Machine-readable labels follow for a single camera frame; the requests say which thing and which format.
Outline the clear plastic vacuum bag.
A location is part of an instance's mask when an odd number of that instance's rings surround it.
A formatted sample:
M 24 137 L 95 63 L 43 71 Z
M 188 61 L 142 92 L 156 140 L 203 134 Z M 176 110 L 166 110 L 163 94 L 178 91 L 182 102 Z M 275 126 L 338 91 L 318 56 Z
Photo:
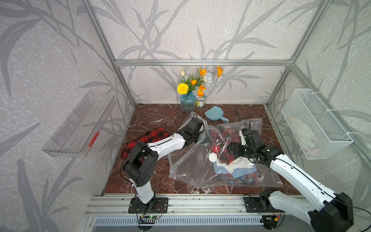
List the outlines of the clear plastic vacuum bag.
M 242 129 L 261 133 L 261 118 L 212 126 L 191 112 L 184 124 L 192 119 L 200 119 L 206 126 L 205 131 L 195 145 L 168 155 L 170 179 L 201 189 L 222 185 L 253 188 L 283 186 L 279 175 L 273 170 L 263 164 L 253 164 L 248 158 L 232 155 L 227 150 L 233 142 L 241 142 L 239 132 Z

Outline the red black plaid shirt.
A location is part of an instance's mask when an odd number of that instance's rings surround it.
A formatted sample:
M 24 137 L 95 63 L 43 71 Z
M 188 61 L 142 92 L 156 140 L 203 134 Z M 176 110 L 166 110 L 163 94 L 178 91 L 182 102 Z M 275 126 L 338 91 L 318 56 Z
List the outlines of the red black plaid shirt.
M 154 143 L 162 139 L 165 139 L 169 136 L 170 136 L 169 133 L 162 127 L 158 127 L 152 131 L 147 131 L 144 135 L 140 136 L 139 138 L 134 139 L 130 142 L 126 142 L 124 149 L 121 153 L 121 157 L 123 160 L 126 160 L 129 154 L 132 152 L 132 150 L 136 146 L 136 144 L 138 144 L 139 142 L 144 142 L 146 144 Z
M 241 138 L 237 130 L 233 128 L 217 127 L 210 131 L 211 139 L 214 142 L 212 152 L 217 154 L 220 163 L 230 164 L 238 156 L 228 153 L 227 146 L 232 142 L 241 143 Z

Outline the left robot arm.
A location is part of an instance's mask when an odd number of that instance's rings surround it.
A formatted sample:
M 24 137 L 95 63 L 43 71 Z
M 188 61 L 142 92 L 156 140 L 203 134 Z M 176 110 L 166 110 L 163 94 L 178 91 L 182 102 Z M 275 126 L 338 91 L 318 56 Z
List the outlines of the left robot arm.
M 146 144 L 139 142 L 122 165 L 122 170 L 134 185 L 140 203 L 147 205 L 155 200 L 151 178 L 158 160 L 168 154 L 198 142 L 203 133 L 204 122 L 192 118 L 173 135 L 158 142 Z

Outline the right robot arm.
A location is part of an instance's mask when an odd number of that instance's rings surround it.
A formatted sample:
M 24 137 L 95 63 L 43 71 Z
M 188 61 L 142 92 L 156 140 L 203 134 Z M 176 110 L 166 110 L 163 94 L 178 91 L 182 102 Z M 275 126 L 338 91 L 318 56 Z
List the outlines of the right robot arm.
M 271 207 L 296 216 L 316 232 L 346 232 L 354 225 L 352 199 L 322 185 L 274 145 L 231 143 L 228 153 L 250 158 L 277 172 L 306 198 L 301 201 L 269 188 L 260 193 L 262 207 Z

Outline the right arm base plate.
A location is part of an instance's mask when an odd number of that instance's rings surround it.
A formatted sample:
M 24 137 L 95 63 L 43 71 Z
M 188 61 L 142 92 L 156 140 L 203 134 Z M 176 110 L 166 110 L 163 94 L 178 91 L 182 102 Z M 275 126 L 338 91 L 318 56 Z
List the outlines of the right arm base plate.
M 267 199 L 260 197 L 244 196 L 243 198 L 245 209 L 247 213 L 274 213 L 275 209 L 272 207 Z

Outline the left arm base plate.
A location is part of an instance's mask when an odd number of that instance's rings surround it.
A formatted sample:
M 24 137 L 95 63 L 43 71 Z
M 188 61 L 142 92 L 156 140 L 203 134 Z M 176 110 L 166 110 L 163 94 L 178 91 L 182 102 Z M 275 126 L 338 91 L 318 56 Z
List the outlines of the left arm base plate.
M 129 214 L 145 214 L 145 213 L 167 213 L 169 206 L 169 198 L 154 197 L 148 203 L 143 203 L 139 198 L 131 199 L 128 213 Z

